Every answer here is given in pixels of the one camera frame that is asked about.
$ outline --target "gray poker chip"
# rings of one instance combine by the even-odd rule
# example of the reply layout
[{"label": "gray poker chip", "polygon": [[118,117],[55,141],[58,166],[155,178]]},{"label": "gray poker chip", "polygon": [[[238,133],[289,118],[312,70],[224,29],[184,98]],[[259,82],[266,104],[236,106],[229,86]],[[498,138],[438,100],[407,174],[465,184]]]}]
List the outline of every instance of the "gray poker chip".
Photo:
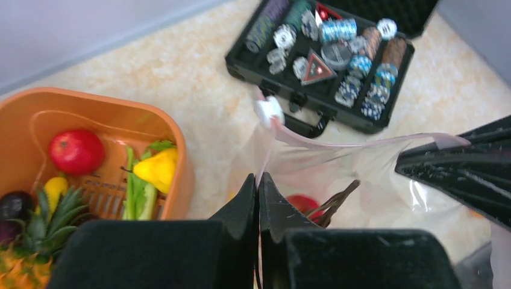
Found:
[{"label": "gray poker chip", "polygon": [[281,48],[275,48],[268,52],[266,55],[266,60],[268,60],[269,63],[275,63],[276,61],[280,59],[286,59],[287,57],[287,50],[281,49]]},{"label": "gray poker chip", "polygon": [[296,32],[287,24],[281,25],[275,31],[273,40],[278,48],[291,49],[296,43]]},{"label": "gray poker chip", "polygon": [[270,65],[269,72],[271,74],[275,75],[275,74],[278,74],[278,73],[281,73],[282,71],[284,71],[285,68],[286,68],[286,60],[280,59],[280,60],[277,60],[276,62],[272,63],[272,65]]},{"label": "gray poker chip", "polygon": [[350,49],[341,43],[328,43],[321,48],[321,57],[333,70],[346,68],[351,56]]},{"label": "gray poker chip", "polygon": [[295,73],[296,78],[302,80],[305,76],[305,72],[307,70],[307,59],[305,57],[298,57],[293,62],[293,72]]},{"label": "gray poker chip", "polygon": [[367,40],[363,36],[357,36],[350,41],[349,46],[352,53],[358,53],[361,49],[366,47]]}]

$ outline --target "plastic basket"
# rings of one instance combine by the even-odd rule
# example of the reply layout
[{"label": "plastic basket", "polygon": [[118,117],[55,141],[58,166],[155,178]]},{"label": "plastic basket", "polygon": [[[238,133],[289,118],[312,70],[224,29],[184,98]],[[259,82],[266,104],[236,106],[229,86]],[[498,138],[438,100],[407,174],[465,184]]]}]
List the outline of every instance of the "plastic basket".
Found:
[{"label": "plastic basket", "polygon": [[151,142],[168,139],[178,147],[177,168],[168,194],[158,194],[153,218],[185,218],[195,177],[178,125],[150,105],[55,88],[26,90],[0,102],[0,195],[13,190],[34,195],[39,184],[56,176],[47,155],[49,142],[59,132],[76,128],[97,133],[107,152],[96,172],[69,178],[71,185],[85,189],[91,212],[104,219],[121,218],[125,144],[140,155]]}]

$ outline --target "poker chip case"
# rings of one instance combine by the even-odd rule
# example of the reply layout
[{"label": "poker chip case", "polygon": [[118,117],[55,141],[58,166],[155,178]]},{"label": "poker chip case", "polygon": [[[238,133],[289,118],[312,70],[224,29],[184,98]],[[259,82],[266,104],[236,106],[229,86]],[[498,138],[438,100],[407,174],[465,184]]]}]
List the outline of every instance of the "poker chip case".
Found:
[{"label": "poker chip case", "polygon": [[[386,48],[392,40],[383,39],[379,43],[377,52],[372,59],[371,68],[362,79],[358,94],[350,107],[336,100],[336,93],[340,91],[340,86],[342,87],[348,75],[347,69],[335,71],[334,77],[308,85],[302,85],[301,80],[295,75],[293,62],[300,57],[307,58],[311,51],[321,56],[321,48],[325,44],[306,37],[302,32],[296,33],[294,45],[287,50],[286,66],[283,71],[276,74],[270,73],[271,63],[268,62],[267,55],[277,47],[273,38],[274,33],[286,20],[286,15],[292,10],[293,3],[303,0],[289,0],[289,5],[275,18],[271,34],[260,45],[259,51],[254,52],[253,49],[248,49],[247,35],[262,14],[268,10],[267,5],[271,1],[275,0],[263,0],[260,3],[226,55],[225,61],[229,74],[242,81],[258,85],[265,96],[279,95],[287,99],[292,113],[302,108],[317,112],[321,118],[317,124],[312,125],[298,120],[292,115],[285,115],[286,126],[302,136],[319,137],[331,120],[348,125],[365,134],[375,134],[385,129],[389,125],[401,85],[415,52],[410,40],[422,34],[437,0],[325,0],[320,2],[320,5],[323,5],[329,12],[336,13],[343,19],[354,19],[358,36],[361,36],[366,28],[376,27],[380,19],[386,18],[392,19],[397,25],[398,32],[395,35],[395,40],[405,40],[406,48],[399,67],[397,67],[398,74],[388,90],[386,103],[382,105],[383,109],[378,119],[368,117],[363,110],[368,92],[375,83],[378,66],[386,57]],[[314,13],[318,2],[311,0],[307,0],[307,2]]]}]

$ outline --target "red object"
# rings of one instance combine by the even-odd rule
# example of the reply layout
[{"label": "red object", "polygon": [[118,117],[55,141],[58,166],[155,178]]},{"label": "red object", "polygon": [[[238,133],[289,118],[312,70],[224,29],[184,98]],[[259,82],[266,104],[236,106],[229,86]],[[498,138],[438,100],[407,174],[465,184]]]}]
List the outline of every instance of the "red object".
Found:
[{"label": "red object", "polygon": [[[316,202],[314,199],[304,196],[302,194],[292,194],[291,196],[286,198],[293,207],[298,209],[298,211],[302,213],[306,213],[308,211],[315,210],[319,208],[318,202]],[[310,216],[310,219],[313,220],[317,217],[320,217],[323,215],[323,211],[318,211],[317,213],[314,213],[312,216]]]},{"label": "red object", "polygon": [[303,78],[304,82],[319,81],[334,75],[334,71],[326,65],[319,55],[312,52],[307,61],[307,70]]},{"label": "red object", "polygon": [[49,144],[49,157],[68,175],[88,175],[101,166],[105,147],[92,131],[76,129],[56,135]]},{"label": "red object", "polygon": [[319,13],[319,17],[321,20],[326,21],[328,18],[335,18],[341,20],[341,15],[335,13],[334,11],[328,9],[324,5],[317,3],[316,4],[316,11]]}]

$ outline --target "red triangle chip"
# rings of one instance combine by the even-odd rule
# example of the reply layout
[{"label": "red triangle chip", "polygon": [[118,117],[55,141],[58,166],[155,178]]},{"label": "red triangle chip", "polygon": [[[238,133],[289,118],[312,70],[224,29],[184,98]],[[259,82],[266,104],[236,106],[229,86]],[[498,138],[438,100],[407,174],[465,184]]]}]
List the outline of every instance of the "red triangle chip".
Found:
[{"label": "red triangle chip", "polygon": [[323,59],[311,49],[309,51],[309,57],[307,58],[307,70],[302,79],[302,85],[315,83],[336,76],[337,73],[330,69]]},{"label": "red triangle chip", "polygon": [[320,3],[316,4],[316,11],[318,12],[319,17],[323,21],[341,20],[342,19],[342,17],[339,14],[335,13],[334,11],[332,11],[331,9],[327,8],[325,5],[320,4]]}]

